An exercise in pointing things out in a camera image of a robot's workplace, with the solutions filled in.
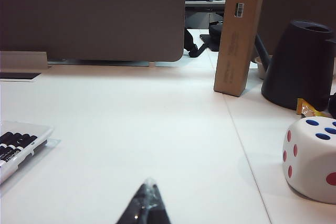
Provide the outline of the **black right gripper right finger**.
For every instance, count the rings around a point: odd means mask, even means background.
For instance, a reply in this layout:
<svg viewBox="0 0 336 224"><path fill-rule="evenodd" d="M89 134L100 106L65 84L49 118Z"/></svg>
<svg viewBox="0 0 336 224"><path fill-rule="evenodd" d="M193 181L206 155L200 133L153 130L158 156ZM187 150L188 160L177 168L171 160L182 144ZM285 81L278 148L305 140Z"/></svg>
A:
<svg viewBox="0 0 336 224"><path fill-rule="evenodd" d="M148 223L171 224L156 181L149 178L148 185L150 189Z"/></svg>

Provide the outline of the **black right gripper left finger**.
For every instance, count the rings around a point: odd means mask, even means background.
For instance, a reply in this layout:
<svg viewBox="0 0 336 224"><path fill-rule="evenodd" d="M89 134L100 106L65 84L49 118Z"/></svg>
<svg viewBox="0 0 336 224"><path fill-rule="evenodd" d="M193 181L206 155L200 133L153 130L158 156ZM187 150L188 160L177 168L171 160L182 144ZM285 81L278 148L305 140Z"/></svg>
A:
<svg viewBox="0 0 336 224"><path fill-rule="evenodd" d="M147 223L150 205L150 181L146 179L131 198L117 221L122 223Z"/></svg>

